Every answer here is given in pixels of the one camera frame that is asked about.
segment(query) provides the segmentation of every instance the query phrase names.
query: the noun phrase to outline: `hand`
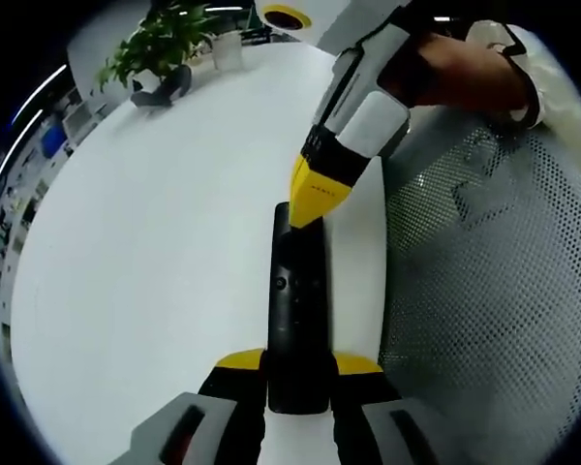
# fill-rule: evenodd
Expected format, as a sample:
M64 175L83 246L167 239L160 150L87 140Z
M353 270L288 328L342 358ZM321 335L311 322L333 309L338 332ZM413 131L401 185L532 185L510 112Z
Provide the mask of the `hand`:
M471 111L508 111L528 104L527 87L512 65L495 50L438 34L427 35L417 52L436 73L417 105L448 105ZM383 87L400 95L397 70L385 69Z

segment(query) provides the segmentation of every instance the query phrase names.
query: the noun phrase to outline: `person's arm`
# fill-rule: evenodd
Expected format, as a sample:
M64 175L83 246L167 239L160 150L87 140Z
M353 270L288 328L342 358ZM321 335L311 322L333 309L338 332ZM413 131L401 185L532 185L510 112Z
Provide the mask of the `person's arm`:
M435 75L418 105L501 113L526 128L543 122L565 143L581 172L581 98L536 36L479 21L467 41L429 34L417 52ZM394 96L400 92L398 72L386 69L382 79Z
M475 23L467 37L467 43L499 51L514 45L515 40L521 43L524 50L511 59L534 83L539 101L539 114L535 122L541 121L551 128L569 149L581 172L581 97L542 41L525 29L514 25L503 26L493 21ZM511 116L519 120L524 115L524 111L515 111Z
M448 105L473 111L523 109L529 103L525 81L510 62L493 49L428 34L417 52L434 78L417 105ZM399 94L399 70L385 70L385 90Z

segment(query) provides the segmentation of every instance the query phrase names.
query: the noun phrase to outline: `white tabletop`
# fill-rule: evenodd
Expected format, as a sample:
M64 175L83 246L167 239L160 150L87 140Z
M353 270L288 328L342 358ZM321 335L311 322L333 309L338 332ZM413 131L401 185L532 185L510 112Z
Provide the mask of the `white tabletop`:
M274 207L288 198L333 59L301 44L246 48L244 58L245 72L216 76L165 112L118 108L58 174L32 224L13 296L15 372L69 465L108 463L136 425L198 391L218 359L266 344ZM379 160L326 225L334 349L376 359ZM260 463L312 461L311 451L335 463L331 434L328 416L268 414Z

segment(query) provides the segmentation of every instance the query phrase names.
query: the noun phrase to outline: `green plant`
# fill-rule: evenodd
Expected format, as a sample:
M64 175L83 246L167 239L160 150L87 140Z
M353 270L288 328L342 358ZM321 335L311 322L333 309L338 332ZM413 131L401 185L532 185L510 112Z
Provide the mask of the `green plant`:
M100 90L111 79L127 87L129 76L149 70L158 78L194 56L194 47L202 41L210 43L211 21L204 5L192 1L170 0L163 8L152 10L138 30L122 41L106 65L99 70L96 81Z

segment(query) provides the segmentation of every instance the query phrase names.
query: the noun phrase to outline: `yellow object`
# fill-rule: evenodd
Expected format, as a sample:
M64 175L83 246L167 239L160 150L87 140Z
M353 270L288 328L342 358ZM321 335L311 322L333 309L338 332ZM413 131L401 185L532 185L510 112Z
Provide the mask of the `yellow object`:
M238 370L258 370L263 349L236 352L225 356L215 365L218 368L235 368Z
M383 370L370 358L365 356L353 356L351 354L334 353L338 373L343 375L361 375L366 373L382 373Z
M277 12L285 13L297 19L303 26L302 29L307 29L312 25L312 20L309 17L296 10L295 8L289 7L287 5L266 5L262 8L263 15Z
M299 155L290 186L289 224L294 228L309 225L338 206L350 191L350 186L310 170Z

